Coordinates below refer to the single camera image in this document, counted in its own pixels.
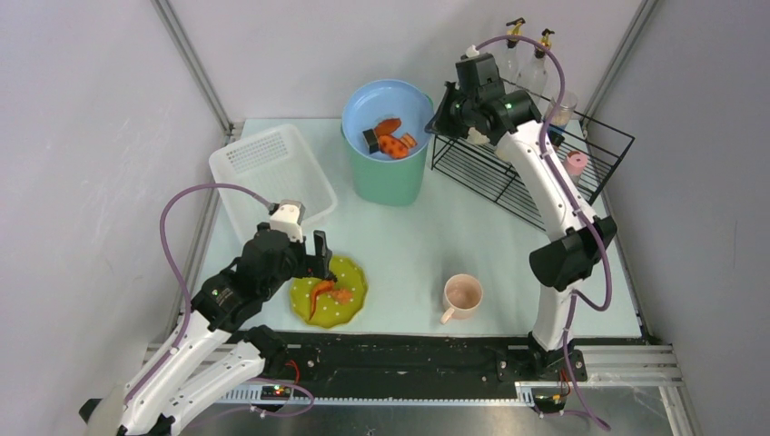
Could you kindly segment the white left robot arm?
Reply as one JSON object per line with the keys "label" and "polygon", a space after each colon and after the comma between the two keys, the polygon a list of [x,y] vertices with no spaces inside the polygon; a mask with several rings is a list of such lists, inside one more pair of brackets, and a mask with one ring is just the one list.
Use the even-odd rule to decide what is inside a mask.
{"label": "white left robot arm", "polygon": [[326,234],[313,233],[315,252],[274,225],[261,223],[241,255],[207,279],[178,327],[133,380],[80,409],[89,435],[178,435],[227,391],[287,361],[286,342],[265,325],[242,334],[235,348],[197,372],[218,347],[293,278],[331,279]]}

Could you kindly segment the spice shaker white lid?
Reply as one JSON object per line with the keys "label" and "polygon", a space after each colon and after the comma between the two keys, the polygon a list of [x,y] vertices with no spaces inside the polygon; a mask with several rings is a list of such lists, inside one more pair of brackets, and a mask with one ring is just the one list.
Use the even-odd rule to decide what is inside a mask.
{"label": "spice shaker white lid", "polygon": [[558,92],[551,96],[546,115],[552,114],[550,126],[564,130],[578,105],[578,97],[571,91],[566,91],[558,104]]}

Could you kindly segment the glass oil bottle gold cap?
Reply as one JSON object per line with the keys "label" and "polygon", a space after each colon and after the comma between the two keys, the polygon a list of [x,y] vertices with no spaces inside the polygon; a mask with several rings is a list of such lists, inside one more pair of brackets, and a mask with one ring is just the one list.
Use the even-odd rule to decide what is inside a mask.
{"label": "glass oil bottle gold cap", "polygon": [[535,101],[539,100],[548,81],[545,61],[546,53],[535,48],[530,61],[518,72],[517,85],[528,91]]}

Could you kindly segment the large glass jar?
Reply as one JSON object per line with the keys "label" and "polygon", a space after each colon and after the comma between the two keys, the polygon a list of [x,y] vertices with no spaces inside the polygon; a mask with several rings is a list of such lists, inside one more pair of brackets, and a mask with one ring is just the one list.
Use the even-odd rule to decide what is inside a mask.
{"label": "large glass jar", "polygon": [[501,161],[510,163],[510,155],[509,155],[509,148],[505,144],[499,144],[496,147],[495,155],[500,159]]}

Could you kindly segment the blue plate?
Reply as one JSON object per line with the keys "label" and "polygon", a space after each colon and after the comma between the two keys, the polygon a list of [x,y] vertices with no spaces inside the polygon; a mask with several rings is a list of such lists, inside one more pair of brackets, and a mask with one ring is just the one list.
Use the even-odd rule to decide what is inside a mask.
{"label": "blue plate", "polygon": [[[416,86],[395,79],[365,84],[348,99],[342,110],[341,130],[354,154],[385,164],[405,163],[416,157],[428,144],[425,126],[434,115],[434,104]],[[389,119],[399,119],[400,126],[390,134],[396,140],[407,135],[416,144],[406,156],[393,158],[381,150],[370,151],[364,133]]]}

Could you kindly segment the green polka dot plate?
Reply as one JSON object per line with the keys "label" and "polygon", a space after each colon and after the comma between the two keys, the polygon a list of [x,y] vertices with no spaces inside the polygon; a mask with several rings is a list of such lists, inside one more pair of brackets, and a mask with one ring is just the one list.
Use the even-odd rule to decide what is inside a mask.
{"label": "green polka dot plate", "polygon": [[331,272],[337,280],[335,289],[348,289],[353,293],[353,300],[348,304],[338,304],[331,297],[331,292],[323,294],[317,301],[317,311],[310,320],[312,288],[321,280],[317,278],[294,279],[290,285],[291,309],[307,325],[331,329],[350,322],[362,309],[369,289],[362,268],[350,257],[334,255],[331,260]]}

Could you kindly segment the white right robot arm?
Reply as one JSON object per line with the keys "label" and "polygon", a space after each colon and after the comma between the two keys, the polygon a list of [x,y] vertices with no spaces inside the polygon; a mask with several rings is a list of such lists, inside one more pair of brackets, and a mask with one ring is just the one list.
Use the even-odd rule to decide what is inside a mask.
{"label": "white right robot arm", "polygon": [[581,291],[594,266],[602,263],[606,295],[612,280],[607,248],[615,221],[599,217],[579,194],[548,137],[548,125],[525,91],[505,89],[492,54],[471,47],[456,64],[458,79],[446,84],[439,108],[425,129],[430,134],[490,144],[513,166],[541,216],[547,245],[533,251],[529,265],[540,283],[538,314],[528,334],[527,366],[538,377],[569,368],[572,324]]}

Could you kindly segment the glass jar with light powder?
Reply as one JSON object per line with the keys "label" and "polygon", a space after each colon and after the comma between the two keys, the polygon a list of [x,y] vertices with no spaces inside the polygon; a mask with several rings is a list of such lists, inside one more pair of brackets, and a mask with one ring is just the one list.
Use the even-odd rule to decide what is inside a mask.
{"label": "glass jar with light powder", "polygon": [[489,143],[489,138],[483,133],[479,132],[475,127],[470,127],[468,129],[468,135],[466,140],[470,144],[475,144],[475,145]]}

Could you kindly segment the small black cap spice bottle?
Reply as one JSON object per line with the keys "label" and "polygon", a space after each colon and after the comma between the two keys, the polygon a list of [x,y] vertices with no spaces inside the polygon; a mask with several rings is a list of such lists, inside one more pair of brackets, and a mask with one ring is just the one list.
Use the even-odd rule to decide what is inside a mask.
{"label": "small black cap spice bottle", "polygon": [[548,139],[554,149],[558,149],[564,142],[565,138],[558,132],[548,132]]}

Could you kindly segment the pink lid spice jar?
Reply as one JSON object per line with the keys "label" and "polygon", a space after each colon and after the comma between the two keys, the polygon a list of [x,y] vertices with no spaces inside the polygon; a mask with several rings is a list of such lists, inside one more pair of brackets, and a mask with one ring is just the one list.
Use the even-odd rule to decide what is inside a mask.
{"label": "pink lid spice jar", "polygon": [[569,152],[562,161],[565,171],[574,185],[579,184],[588,163],[588,156],[580,151]]}

